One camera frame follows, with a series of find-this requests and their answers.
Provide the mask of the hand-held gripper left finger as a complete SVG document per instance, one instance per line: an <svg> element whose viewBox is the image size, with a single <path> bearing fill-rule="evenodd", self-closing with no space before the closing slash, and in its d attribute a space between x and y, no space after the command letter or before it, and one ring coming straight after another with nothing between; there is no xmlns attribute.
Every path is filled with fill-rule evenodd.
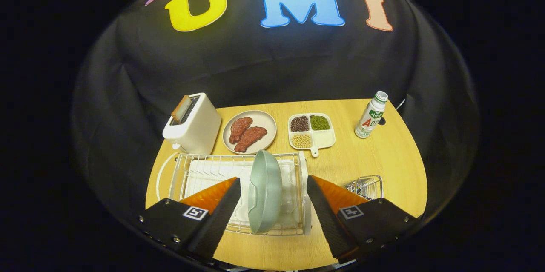
<svg viewBox="0 0 545 272"><path fill-rule="evenodd" d="M164 198L138 214L138 230L181 256L212 260L241 195L232 177L184 200Z"/></svg>

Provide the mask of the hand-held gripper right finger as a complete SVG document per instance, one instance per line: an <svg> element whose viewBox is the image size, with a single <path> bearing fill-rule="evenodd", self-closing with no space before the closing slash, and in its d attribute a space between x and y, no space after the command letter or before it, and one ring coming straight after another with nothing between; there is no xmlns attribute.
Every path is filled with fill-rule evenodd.
<svg viewBox="0 0 545 272"><path fill-rule="evenodd" d="M308 176L306 192L330 252L341 264L382 252L420 223L385 198L368 200L315 175Z"/></svg>

